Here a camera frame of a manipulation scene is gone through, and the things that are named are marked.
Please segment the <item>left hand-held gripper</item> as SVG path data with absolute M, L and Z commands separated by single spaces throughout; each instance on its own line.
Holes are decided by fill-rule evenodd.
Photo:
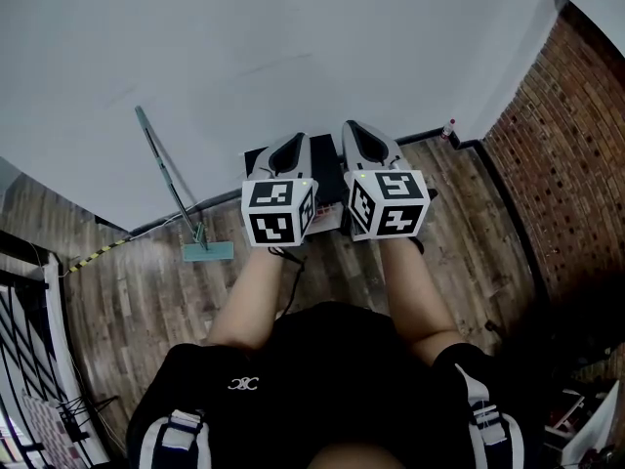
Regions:
M 316 213 L 311 138 L 298 133 L 256 158 L 242 184 L 241 214 L 253 247 L 302 244 Z

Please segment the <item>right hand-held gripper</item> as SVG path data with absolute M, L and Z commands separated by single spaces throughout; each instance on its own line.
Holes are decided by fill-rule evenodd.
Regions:
M 354 241 L 414 237 L 431 204 L 423 173 L 397 142 L 370 125 L 348 120 L 342 129 L 346 227 Z

